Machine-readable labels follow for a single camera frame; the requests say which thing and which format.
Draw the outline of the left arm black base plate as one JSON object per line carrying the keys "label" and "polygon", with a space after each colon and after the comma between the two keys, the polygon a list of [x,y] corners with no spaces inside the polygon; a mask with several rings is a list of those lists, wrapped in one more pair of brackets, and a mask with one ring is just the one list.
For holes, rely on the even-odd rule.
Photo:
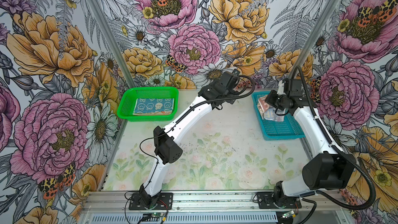
{"label": "left arm black base plate", "polygon": [[171,210],[173,205],[173,193],[160,192],[151,197],[145,192],[133,193],[129,198],[128,209],[130,211],[146,210]]}

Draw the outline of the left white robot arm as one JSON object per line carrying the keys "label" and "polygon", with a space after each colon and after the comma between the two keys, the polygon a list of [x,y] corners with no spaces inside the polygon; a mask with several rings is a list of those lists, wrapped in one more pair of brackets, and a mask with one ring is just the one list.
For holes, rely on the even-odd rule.
{"label": "left white robot arm", "polygon": [[159,198],[169,165],[182,155],[180,147],[186,133],[206,114],[221,109],[223,103],[233,104],[239,96],[234,90],[240,81],[240,72],[224,72],[220,78],[203,87],[193,102],[175,120],[153,131],[155,162],[147,180],[140,186],[140,204],[153,208]]}

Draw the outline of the green plastic basket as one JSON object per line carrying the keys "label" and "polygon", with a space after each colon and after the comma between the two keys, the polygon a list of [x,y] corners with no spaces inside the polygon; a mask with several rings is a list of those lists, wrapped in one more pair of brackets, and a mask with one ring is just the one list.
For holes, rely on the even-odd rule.
{"label": "green plastic basket", "polygon": [[174,87],[137,87],[127,90],[117,116],[130,122],[170,121],[178,108],[179,92]]}

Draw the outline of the teal plastic basket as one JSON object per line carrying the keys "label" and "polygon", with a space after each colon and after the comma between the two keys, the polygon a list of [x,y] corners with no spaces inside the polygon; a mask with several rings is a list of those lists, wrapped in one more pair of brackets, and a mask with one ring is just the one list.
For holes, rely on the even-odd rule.
{"label": "teal plastic basket", "polygon": [[257,102],[259,98],[267,96],[268,94],[269,91],[255,91],[251,95],[263,138],[266,141],[295,140],[304,138],[305,135],[303,130],[291,115],[286,115],[282,122],[261,118],[260,112],[257,108]]}

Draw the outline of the blue bunny towel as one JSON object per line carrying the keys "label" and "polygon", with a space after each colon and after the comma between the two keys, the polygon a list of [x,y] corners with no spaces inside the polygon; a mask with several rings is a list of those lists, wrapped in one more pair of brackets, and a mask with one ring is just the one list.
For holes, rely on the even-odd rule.
{"label": "blue bunny towel", "polygon": [[174,110],[175,100],[169,99],[137,99],[134,112],[154,112]]}

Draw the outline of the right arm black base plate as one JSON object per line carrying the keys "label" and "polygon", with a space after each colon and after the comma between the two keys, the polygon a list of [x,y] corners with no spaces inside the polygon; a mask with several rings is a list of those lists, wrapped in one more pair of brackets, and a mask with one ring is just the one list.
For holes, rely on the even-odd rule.
{"label": "right arm black base plate", "polygon": [[274,192],[257,192],[253,202],[258,204],[259,209],[300,209],[302,208],[299,198],[277,196]]}

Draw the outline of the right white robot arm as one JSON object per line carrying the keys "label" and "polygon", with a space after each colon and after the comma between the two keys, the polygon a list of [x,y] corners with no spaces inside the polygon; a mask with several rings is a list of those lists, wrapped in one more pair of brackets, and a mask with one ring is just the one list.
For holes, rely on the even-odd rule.
{"label": "right white robot arm", "polygon": [[302,80],[284,79],[278,90],[268,94],[266,102],[297,121],[312,156],[299,176],[276,183],[273,203],[278,207],[289,206],[317,190],[345,188],[354,166],[341,155],[342,149],[328,132],[312,100],[303,95]]}

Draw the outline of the orange bunny towel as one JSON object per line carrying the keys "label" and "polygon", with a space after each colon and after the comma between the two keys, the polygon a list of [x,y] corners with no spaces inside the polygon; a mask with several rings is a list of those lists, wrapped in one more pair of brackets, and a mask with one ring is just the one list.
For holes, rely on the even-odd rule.
{"label": "orange bunny towel", "polygon": [[134,116],[168,116],[172,111],[134,112]]}

